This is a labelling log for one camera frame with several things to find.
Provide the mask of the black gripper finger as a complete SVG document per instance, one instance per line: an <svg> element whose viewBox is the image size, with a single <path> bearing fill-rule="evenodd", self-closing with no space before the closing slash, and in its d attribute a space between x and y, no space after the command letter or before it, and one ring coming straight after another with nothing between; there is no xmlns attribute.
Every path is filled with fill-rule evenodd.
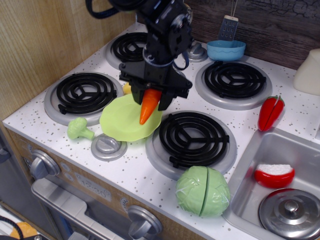
<svg viewBox="0 0 320 240"><path fill-rule="evenodd" d="M158 103L158 111L165 111L176 97L177 92L174 89L163 90Z"/></svg>
<svg viewBox="0 0 320 240"><path fill-rule="evenodd" d="M144 92L147 89L147 84L140 80L130 80L131 93L134 101L141 105L144 97Z"/></svg>

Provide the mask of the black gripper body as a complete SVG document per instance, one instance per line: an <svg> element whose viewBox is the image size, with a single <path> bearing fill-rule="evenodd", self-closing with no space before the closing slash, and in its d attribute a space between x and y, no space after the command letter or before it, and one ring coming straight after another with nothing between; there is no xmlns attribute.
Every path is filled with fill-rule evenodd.
<svg viewBox="0 0 320 240"><path fill-rule="evenodd" d="M120 79L126 82L138 80L146 83L147 89L158 91L175 90L177 97L187 98L191 81L179 74L173 66L156 67L145 61L126 62L119 65Z"/></svg>

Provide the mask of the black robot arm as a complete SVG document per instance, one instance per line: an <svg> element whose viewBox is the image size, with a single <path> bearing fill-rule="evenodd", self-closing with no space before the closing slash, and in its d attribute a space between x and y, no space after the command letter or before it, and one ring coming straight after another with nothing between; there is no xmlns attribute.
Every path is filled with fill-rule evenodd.
<svg viewBox="0 0 320 240"><path fill-rule="evenodd" d="M147 28L143 61L119 65L120 76L129 82L133 99L142 104L145 91L154 89L161 96L158 110L164 111L176 97L187 98L192 83L176 72L175 59L191 48L194 38L188 8L182 0L112 0L112 8L93 11L92 1L85 2L89 14L104 19L123 12L136 12Z"/></svg>

